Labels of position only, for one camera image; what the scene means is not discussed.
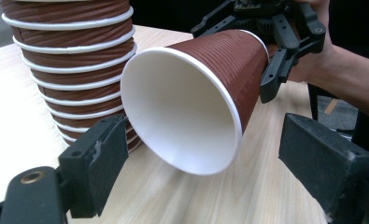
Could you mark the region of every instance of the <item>wooden table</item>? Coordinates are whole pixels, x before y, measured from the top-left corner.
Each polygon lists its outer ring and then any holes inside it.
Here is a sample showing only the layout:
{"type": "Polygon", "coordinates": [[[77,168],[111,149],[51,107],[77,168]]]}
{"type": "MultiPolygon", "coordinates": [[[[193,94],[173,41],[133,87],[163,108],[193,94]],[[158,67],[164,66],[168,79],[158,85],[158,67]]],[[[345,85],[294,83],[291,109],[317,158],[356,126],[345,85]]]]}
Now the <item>wooden table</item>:
{"type": "MultiPolygon", "coordinates": [[[[137,26],[138,51],[190,34],[137,26]]],[[[0,202],[9,180],[37,166],[57,167],[64,142],[15,45],[0,48],[0,202]]],[[[305,84],[282,85],[257,103],[240,154],[217,175],[189,175],[147,146],[130,154],[101,217],[70,223],[326,223],[319,204],[277,158],[285,113],[310,117],[305,84]]]]}

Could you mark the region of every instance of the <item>tilted paper cup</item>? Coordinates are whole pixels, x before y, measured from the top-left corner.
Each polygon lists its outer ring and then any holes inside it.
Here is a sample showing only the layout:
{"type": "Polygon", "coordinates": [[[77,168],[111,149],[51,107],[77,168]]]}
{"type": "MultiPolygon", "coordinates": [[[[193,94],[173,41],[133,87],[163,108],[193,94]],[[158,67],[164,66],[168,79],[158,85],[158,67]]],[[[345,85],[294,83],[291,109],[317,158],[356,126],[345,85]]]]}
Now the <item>tilted paper cup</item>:
{"type": "Polygon", "coordinates": [[[239,30],[147,49],[123,69],[122,103],[135,131],[162,159],[212,175],[241,147],[267,62],[263,42],[239,30]]]}

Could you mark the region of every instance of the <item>stack of paper cups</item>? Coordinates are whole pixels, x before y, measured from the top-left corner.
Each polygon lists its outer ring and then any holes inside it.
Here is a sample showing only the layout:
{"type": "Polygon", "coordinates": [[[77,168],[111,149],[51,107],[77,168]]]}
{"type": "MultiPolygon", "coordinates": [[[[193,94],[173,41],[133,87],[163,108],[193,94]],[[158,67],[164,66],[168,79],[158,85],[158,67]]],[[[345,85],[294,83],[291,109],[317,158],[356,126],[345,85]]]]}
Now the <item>stack of paper cups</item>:
{"type": "MultiPolygon", "coordinates": [[[[1,0],[58,130],[69,146],[97,121],[124,114],[121,72],[135,55],[129,0],[1,0]]],[[[129,151],[141,139],[127,125],[129,151]]]]}

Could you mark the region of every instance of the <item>person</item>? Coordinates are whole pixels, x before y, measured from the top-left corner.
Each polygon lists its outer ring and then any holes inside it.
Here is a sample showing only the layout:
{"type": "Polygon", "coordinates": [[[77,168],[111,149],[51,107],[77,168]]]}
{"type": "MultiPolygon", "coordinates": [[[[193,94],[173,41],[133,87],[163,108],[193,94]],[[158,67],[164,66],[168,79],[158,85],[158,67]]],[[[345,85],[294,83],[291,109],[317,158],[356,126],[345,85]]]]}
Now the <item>person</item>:
{"type": "MultiPolygon", "coordinates": [[[[328,27],[330,0],[308,2],[328,27]]],[[[322,53],[307,54],[291,69],[290,80],[320,87],[369,116],[369,59],[334,45],[327,31],[322,53]]]]}

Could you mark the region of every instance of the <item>human arm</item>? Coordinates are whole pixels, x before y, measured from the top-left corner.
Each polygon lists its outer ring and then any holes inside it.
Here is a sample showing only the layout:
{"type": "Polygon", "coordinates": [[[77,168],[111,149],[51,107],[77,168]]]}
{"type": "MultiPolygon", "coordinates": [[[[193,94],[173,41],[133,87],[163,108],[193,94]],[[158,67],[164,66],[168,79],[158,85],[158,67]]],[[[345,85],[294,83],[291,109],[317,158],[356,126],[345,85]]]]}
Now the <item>human arm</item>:
{"type": "MultiPolygon", "coordinates": [[[[328,27],[330,1],[306,2],[328,27]]],[[[323,52],[301,58],[299,64],[292,68],[290,80],[318,86],[369,115],[369,59],[333,45],[329,32],[323,52]]]]}

